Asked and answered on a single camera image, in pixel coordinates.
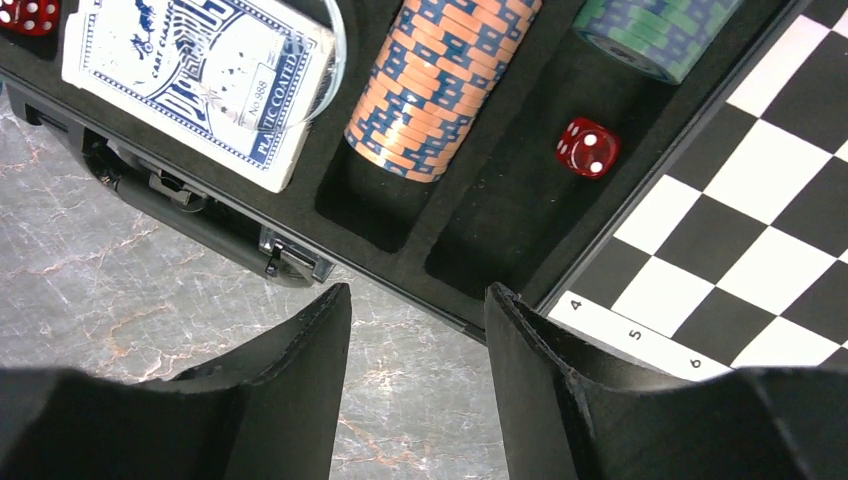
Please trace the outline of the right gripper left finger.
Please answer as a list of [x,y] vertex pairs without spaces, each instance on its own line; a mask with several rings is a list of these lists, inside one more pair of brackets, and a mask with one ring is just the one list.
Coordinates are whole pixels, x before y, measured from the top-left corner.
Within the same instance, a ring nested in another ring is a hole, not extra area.
[[1,372],[5,479],[325,479],[352,323],[338,283],[292,318],[172,379]]

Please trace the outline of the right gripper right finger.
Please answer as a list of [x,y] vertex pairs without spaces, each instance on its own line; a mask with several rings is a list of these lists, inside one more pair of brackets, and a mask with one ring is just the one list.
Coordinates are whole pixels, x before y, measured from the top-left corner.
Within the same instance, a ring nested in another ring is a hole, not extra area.
[[513,479],[843,479],[847,375],[742,368],[690,382],[631,363],[495,283],[484,306]]

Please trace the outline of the black poker set case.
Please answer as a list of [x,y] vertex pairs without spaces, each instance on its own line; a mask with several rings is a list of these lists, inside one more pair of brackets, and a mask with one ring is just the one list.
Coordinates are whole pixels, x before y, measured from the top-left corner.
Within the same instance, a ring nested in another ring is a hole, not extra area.
[[[312,126],[289,185],[271,193],[62,81],[63,35],[1,36],[14,113],[70,144],[72,157],[133,208],[260,277],[308,284],[304,248],[350,267],[483,341],[486,288],[554,303],[612,226],[681,155],[720,103],[805,9],[746,1],[678,86],[651,80],[579,39],[577,1],[547,1],[445,175],[388,173],[343,137],[396,1],[344,1],[345,78]],[[559,162],[575,117],[616,134],[609,171]]]

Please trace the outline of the clear round lid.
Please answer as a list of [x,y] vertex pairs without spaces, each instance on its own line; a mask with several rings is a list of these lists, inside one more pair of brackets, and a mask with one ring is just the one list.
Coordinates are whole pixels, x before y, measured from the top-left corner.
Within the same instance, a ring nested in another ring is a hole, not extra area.
[[210,49],[223,57],[209,101],[256,132],[307,125],[344,75],[346,26],[337,1],[238,1],[237,18]]

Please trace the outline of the pink chip stack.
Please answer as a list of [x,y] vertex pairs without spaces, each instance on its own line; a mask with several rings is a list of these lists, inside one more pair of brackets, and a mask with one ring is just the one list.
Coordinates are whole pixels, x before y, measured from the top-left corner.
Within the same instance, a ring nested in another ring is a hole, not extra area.
[[403,2],[346,126],[348,144],[406,180],[438,181],[541,7]]

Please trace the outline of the green blue chip stack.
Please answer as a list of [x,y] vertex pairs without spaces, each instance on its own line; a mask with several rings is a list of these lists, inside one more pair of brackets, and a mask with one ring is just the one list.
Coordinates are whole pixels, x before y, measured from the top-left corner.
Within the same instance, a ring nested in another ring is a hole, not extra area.
[[586,1],[573,28],[627,66],[678,85],[741,5],[736,0]]

